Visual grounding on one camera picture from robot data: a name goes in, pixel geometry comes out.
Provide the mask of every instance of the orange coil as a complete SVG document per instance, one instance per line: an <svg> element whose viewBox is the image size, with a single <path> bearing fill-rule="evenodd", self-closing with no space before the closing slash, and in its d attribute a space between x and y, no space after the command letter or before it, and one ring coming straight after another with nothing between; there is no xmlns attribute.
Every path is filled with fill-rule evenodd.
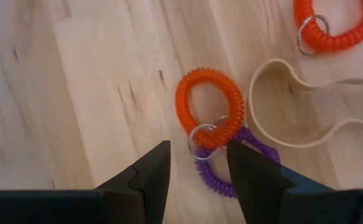
<svg viewBox="0 0 363 224"><path fill-rule="evenodd" d="M298 27L312 15L314 15L312 0L295 0L295 19ZM355 28L336 36L325 33L313 20L303 29L302 36L304 41L318 52L345 50L363 41L363 16Z"/></svg>
<svg viewBox="0 0 363 224"><path fill-rule="evenodd" d="M187 134L190 134L198 125L189 110L189 93L192 87L204 82L219 87L230 106L229 118L223 126L210 133L203 130L198 131L194 138L198 145L208 149L216 149L219 146L226 145L227 141L237 133L241 126L244 115L243 100L236 84L223 72L209 68L198 68L189 72L179 82L176 90L176 112Z"/></svg>

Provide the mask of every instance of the wooden surface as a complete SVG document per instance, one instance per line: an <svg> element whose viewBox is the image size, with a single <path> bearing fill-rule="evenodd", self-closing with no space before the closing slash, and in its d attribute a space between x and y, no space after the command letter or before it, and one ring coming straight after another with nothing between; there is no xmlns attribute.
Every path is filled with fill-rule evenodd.
<svg viewBox="0 0 363 224"><path fill-rule="evenodd" d="M292 2L193 0L0 0L0 189L92 188L163 139L172 144L165 223L243 223L236 200L211 192L187 151L174 110L183 74L217 68L243 94L265 60L280 57L307 82L363 77L363 43L335 55L297 51ZM314 2L331 33L354 26L359 1ZM277 86L268 80L268 86ZM270 88L276 94L277 88ZM342 86L293 95L304 110L274 111L277 128L299 131L355 114L363 97ZM227 114L210 85L195 88L203 123ZM284 131L288 138L299 132ZM322 146L278 149L281 162L335 189L363 187L363 128ZM225 154L214 159L229 177Z"/></svg>

